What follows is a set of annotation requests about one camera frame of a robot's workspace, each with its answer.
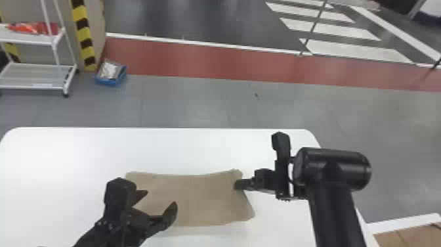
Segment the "white wall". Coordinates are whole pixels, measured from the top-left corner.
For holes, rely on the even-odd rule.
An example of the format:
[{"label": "white wall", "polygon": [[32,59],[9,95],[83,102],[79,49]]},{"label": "white wall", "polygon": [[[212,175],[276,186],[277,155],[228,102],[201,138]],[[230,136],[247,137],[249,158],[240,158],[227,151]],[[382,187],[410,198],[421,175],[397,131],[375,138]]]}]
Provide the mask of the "white wall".
[{"label": "white wall", "polygon": [[441,16],[441,0],[427,0],[421,11],[433,16]]}]

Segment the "red object on shelf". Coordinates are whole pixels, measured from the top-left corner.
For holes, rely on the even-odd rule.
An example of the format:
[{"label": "red object on shelf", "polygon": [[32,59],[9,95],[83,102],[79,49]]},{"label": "red object on shelf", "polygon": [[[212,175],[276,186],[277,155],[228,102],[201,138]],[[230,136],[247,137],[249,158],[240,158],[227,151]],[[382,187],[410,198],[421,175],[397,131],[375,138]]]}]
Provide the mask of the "red object on shelf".
[{"label": "red object on shelf", "polygon": [[[27,33],[27,34],[44,34],[49,35],[46,22],[25,22],[9,24],[7,28],[14,32]],[[58,24],[50,23],[50,28],[53,35],[58,34]]]}]

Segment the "wooden surface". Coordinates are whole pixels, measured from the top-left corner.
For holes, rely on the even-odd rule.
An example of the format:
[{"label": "wooden surface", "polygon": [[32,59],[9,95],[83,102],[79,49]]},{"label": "wooden surface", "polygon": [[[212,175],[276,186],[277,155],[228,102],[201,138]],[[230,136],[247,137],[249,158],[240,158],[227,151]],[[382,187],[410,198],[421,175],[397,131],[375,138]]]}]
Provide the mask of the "wooden surface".
[{"label": "wooden surface", "polygon": [[439,247],[441,223],[381,233],[375,238],[381,247]]}]

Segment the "red floor stripe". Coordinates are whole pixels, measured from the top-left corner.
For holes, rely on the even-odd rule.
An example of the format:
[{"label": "red floor stripe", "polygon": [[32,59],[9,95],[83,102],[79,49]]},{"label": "red floor stripe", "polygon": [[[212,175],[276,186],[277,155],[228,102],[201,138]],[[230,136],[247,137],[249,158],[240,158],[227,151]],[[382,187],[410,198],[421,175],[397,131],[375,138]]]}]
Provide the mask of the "red floor stripe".
[{"label": "red floor stripe", "polygon": [[116,38],[103,56],[138,75],[441,92],[441,70],[405,64]]}]

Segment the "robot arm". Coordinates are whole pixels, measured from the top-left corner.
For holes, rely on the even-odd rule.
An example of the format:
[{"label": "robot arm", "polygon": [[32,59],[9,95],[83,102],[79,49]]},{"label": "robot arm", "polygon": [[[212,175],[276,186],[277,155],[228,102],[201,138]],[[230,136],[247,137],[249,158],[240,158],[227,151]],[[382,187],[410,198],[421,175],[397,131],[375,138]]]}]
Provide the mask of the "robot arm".
[{"label": "robot arm", "polygon": [[[234,188],[274,193],[279,200],[309,201],[317,247],[366,247],[351,192],[371,178],[368,159],[357,152],[302,148],[291,157],[288,135],[275,133],[275,170],[259,169]],[[292,176],[289,165],[293,164]]]}]

